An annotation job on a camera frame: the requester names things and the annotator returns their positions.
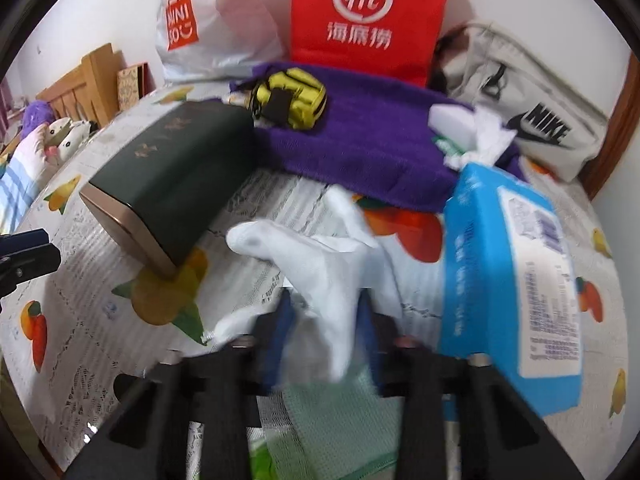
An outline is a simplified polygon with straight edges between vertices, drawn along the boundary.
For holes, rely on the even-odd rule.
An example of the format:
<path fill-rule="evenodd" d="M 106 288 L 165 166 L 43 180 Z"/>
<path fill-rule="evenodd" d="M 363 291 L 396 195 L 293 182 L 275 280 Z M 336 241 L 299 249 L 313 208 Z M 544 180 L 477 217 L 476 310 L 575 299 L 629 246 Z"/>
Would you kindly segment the striped bedding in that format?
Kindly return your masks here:
<path fill-rule="evenodd" d="M 1 177 L 1 234 L 12 234 L 42 189 L 55 174 L 47 160 L 45 122 L 17 145 Z"/>

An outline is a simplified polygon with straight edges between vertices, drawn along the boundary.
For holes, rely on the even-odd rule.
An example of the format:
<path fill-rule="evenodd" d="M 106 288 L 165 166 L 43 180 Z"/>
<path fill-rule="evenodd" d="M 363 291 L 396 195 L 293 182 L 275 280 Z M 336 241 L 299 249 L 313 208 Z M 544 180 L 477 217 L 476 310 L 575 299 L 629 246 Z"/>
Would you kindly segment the mint green cloth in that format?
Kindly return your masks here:
<path fill-rule="evenodd" d="M 364 370 L 339 384 L 288 386 L 259 403 L 281 479 L 365 479 L 395 468 L 402 402 Z"/>

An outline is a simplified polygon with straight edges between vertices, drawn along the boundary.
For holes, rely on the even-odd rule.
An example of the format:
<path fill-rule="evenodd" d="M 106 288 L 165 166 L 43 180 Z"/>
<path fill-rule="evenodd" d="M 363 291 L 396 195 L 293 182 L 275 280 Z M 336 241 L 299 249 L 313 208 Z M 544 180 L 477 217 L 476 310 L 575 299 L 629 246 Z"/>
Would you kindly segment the white Miniso plastic bag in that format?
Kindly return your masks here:
<path fill-rule="evenodd" d="M 243 78 L 284 55 L 262 0 L 160 0 L 155 45 L 167 82 Z"/>

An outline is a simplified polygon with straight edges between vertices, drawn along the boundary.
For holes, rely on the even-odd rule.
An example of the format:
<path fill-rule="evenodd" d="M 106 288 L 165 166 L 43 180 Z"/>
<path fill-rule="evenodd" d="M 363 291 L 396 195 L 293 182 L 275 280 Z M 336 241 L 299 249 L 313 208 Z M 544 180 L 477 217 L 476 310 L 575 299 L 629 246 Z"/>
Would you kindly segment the fruit print tablecloth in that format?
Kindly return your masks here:
<path fill-rule="evenodd" d="M 58 246 L 58 270 L 20 286 L 3 301 L 1 349 L 15 391 L 55 463 L 66 467 L 114 408 L 118 373 L 140 373 L 167 351 L 201 353 L 204 334 L 187 335 L 137 313 L 132 282 L 150 284 L 137 260 L 101 228 L 79 196 L 104 162 L 168 112 L 159 93 L 117 117 L 79 150 L 32 203 L 23 230 L 44 229 Z M 630 441 L 622 434 L 628 344 L 624 300 L 600 222 L 578 182 L 556 180 L 530 160 L 525 177 L 552 201 L 564 231 L 582 298 L 584 368 L 577 406 L 548 425 L 588 479 L 603 479 Z M 232 254 L 224 237 L 235 224 L 265 217 L 305 234 L 341 235 L 326 206 L 326 186 L 294 174 L 260 170 L 205 233 L 190 291 L 192 314 L 206 330 L 227 313 L 269 304 L 281 286 L 268 263 Z"/>

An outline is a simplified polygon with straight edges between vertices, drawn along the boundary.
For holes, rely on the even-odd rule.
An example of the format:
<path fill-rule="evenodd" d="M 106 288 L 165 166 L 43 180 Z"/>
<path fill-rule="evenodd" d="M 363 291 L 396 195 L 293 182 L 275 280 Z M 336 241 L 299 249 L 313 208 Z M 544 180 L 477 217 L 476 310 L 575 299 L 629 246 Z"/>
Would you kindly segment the purple plush toy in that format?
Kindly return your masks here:
<path fill-rule="evenodd" d="M 43 100 L 35 100 L 29 103 L 23 114 L 21 138 L 25 139 L 32 131 L 42 124 L 50 124 L 55 121 L 55 112 L 52 106 Z"/>

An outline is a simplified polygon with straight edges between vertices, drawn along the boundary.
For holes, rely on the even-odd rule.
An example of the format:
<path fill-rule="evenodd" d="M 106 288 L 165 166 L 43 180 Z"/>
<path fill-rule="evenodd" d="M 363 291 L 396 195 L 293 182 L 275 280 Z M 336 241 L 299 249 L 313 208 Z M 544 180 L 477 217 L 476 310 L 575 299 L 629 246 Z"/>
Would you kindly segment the purple towel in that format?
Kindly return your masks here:
<path fill-rule="evenodd" d="M 304 70 L 326 87 L 326 110 L 308 132 L 257 127 L 265 164 L 396 207 L 441 212 L 459 175 L 445 166 L 427 118 L 450 99 L 392 78 Z"/>

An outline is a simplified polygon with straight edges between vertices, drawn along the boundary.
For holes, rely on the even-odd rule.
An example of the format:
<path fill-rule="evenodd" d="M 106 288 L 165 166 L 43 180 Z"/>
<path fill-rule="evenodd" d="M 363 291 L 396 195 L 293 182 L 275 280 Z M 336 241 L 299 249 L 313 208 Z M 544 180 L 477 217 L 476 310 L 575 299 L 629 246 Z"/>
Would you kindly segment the patterned notebook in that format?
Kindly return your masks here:
<path fill-rule="evenodd" d="M 149 64 L 130 65 L 117 72 L 117 101 L 121 112 L 129 110 L 155 89 Z"/>

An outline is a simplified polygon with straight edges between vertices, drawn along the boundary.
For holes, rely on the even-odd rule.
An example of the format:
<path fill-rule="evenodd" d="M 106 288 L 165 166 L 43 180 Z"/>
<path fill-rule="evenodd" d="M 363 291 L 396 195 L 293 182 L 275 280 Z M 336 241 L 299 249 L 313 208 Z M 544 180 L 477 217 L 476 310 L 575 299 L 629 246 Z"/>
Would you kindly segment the brown door frame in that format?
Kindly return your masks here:
<path fill-rule="evenodd" d="M 590 160 L 579 174 L 579 180 L 590 200 L 593 200 L 608 182 L 634 136 L 639 125 L 639 96 L 639 60 L 637 55 L 631 52 L 623 89 L 608 121 L 602 148 L 598 156 Z"/>

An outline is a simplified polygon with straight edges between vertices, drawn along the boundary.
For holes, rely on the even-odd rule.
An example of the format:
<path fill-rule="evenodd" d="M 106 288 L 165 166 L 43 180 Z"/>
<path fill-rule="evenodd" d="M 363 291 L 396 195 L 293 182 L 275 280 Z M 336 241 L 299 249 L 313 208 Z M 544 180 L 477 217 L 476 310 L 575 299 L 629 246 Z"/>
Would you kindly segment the green tissue pack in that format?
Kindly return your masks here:
<path fill-rule="evenodd" d="M 276 465 L 265 443 L 259 443 L 250 450 L 250 469 L 253 480 L 278 480 Z"/>

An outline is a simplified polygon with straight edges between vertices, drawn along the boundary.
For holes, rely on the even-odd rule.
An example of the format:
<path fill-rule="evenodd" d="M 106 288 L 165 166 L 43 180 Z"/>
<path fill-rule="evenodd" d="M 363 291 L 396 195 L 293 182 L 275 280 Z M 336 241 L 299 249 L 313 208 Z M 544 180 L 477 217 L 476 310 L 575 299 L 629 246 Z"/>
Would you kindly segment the blue tissue box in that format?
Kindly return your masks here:
<path fill-rule="evenodd" d="M 438 350 L 483 353 L 540 416 L 582 390 L 575 274 L 546 196 L 497 168 L 469 164 L 444 210 L 445 292 Z"/>

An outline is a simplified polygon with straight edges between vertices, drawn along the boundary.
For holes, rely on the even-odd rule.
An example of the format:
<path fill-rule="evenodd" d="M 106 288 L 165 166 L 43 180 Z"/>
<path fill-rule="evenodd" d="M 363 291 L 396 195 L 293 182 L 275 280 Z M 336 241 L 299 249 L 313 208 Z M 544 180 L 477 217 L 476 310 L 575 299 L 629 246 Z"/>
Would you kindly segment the dark green tea box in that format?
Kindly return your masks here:
<path fill-rule="evenodd" d="M 80 197 L 121 248 L 172 278 L 257 167 L 248 110 L 186 101 L 121 148 Z"/>

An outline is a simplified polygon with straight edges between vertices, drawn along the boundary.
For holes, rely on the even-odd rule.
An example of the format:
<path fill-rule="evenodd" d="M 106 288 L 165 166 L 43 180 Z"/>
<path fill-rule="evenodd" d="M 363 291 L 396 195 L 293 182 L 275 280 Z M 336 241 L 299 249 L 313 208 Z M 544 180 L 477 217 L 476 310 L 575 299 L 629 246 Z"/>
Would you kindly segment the wooden headboard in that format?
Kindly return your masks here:
<path fill-rule="evenodd" d="M 47 102 L 56 118 L 96 122 L 105 127 L 119 111 L 117 73 L 122 67 L 122 55 L 104 44 L 84 55 L 73 70 L 50 87 L 37 94 Z"/>

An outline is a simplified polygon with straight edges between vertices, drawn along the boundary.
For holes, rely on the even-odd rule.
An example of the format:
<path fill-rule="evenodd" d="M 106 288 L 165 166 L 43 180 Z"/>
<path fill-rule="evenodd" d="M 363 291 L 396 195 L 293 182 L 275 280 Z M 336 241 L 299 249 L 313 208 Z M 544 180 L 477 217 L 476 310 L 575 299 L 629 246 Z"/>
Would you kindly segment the panda plush pillow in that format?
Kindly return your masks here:
<path fill-rule="evenodd" d="M 44 134 L 47 158 L 59 165 L 67 162 L 96 131 L 96 123 L 63 117 L 52 122 Z"/>

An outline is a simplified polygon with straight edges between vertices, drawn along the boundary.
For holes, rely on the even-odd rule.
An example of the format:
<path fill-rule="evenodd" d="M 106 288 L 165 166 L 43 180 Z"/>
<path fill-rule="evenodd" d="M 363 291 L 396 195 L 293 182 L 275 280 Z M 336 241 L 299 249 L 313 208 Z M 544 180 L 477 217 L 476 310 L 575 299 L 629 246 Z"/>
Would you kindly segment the white sponge block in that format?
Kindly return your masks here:
<path fill-rule="evenodd" d="M 464 106 L 434 104 L 428 112 L 427 125 L 461 151 L 472 151 L 477 146 L 475 113 Z"/>

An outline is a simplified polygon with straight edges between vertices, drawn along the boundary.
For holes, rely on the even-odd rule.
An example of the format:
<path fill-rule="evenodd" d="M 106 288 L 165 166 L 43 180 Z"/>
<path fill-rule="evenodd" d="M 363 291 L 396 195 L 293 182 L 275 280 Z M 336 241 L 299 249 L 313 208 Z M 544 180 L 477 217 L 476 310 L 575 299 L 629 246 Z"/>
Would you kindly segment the yellow Adidas pouch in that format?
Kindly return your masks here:
<path fill-rule="evenodd" d="M 248 109 L 256 119 L 280 127 L 311 130 L 326 104 L 326 86 L 299 67 L 279 70 L 250 84 Z"/>

